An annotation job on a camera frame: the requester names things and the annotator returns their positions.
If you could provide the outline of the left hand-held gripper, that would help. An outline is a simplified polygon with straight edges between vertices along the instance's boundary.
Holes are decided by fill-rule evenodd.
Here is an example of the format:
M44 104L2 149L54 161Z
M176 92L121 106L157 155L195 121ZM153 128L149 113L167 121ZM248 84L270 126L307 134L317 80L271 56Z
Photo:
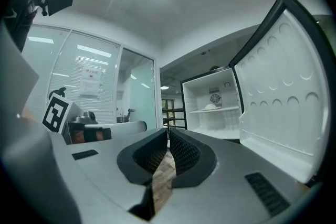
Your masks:
M44 127L61 134L66 144L111 140L147 130L144 121L97 124L96 115L92 111L84 111L65 98L66 90L59 88L49 94L42 119Z

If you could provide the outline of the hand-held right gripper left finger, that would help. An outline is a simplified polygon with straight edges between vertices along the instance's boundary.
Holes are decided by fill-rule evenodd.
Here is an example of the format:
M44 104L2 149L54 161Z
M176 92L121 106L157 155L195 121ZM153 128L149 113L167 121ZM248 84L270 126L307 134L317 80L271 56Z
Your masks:
M80 224L167 224L154 217L146 221L131 212L144 204L152 174L134 162L132 153L120 155L127 147L141 146L161 136L166 146L166 129L75 145L67 145L59 134L49 136Z

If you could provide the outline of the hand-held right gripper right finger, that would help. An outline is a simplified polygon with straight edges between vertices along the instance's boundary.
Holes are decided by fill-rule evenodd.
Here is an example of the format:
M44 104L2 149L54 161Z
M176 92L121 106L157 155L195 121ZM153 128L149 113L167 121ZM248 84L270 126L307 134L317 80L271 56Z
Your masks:
M241 144L183 130L216 154L213 172L198 186L174 188L154 224L261 224L271 216L246 175L261 173L290 204L308 189Z

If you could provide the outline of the black mini fridge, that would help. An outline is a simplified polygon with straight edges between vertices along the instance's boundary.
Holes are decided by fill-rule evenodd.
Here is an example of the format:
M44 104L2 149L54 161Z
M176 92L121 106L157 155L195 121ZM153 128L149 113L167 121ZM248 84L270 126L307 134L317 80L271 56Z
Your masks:
M186 126L189 131L221 140L240 141L239 118L242 114L242 104L238 94L236 79L229 64L226 67L218 68L181 82L183 108L185 110ZM229 82L230 87L224 87L225 82ZM238 106L240 109L191 114L190 111L201 110L206 105L212 104L209 100L209 89L214 87L218 87L220 90L222 108ZM327 154L327 161L322 175L318 178L313 178L309 182L322 180L325 176L329 165L329 157L332 152L332 144L330 146L331 150Z

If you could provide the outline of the white fridge door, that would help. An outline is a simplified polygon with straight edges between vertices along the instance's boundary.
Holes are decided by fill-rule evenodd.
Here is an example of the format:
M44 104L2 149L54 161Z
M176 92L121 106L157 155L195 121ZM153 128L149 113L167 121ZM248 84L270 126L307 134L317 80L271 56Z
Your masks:
M306 184L322 175L336 133L336 55L298 0L276 0L230 61L241 143Z

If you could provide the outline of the black office chair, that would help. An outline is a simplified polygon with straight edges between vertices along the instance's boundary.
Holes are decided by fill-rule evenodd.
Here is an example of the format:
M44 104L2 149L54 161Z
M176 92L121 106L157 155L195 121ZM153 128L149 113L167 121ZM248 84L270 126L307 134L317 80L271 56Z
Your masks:
M130 121L130 116L132 112L134 112L134 109L128 109L127 115L123 116L123 121L122 121L123 123L127 123Z

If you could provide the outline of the frosted glass door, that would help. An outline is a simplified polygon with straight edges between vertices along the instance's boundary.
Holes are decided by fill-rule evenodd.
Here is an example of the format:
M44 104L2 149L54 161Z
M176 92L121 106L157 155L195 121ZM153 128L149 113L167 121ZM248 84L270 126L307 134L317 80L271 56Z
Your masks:
M117 123L123 123L128 109L130 121L144 121L156 128L154 61L127 49L122 50L117 84Z

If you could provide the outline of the white paper notice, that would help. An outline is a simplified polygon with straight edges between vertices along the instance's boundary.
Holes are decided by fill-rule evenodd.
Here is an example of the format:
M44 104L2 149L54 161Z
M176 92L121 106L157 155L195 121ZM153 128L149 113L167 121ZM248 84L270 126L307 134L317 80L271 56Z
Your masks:
M98 98L101 85L102 69L83 66L79 84L79 95Z

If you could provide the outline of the railing with wooden handrail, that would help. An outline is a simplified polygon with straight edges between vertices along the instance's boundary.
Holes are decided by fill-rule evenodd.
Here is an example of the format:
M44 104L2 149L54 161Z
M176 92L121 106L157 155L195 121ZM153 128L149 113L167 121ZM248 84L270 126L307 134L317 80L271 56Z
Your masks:
M171 128L187 129L185 110L183 108L162 109L163 126L170 131Z

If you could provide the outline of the round fan grille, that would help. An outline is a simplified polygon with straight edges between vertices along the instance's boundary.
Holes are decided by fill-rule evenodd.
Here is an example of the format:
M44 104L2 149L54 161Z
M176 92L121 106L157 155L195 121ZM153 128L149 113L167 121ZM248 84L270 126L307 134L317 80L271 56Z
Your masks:
M210 102L215 106L221 106L222 97L219 88L218 87L210 88L209 94L210 94L209 96Z

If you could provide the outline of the glass partition with white blinds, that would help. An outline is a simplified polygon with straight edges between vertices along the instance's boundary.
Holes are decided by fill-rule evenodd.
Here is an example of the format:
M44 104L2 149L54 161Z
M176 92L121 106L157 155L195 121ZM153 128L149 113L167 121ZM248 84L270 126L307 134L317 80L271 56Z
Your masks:
M114 85L120 46L105 39L78 31L33 25L22 52L39 78L27 106L33 117L41 121L49 94L66 88L65 97L82 110L92 111L99 124L115 123ZM79 95L83 66L102 69L98 98Z

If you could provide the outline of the person's dark clothing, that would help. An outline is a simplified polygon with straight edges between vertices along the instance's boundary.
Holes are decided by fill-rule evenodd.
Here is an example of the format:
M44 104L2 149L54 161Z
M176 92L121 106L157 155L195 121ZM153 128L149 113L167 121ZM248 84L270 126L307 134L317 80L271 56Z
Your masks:
M34 0L10 0L3 20L19 51L23 51L28 32L39 6Z

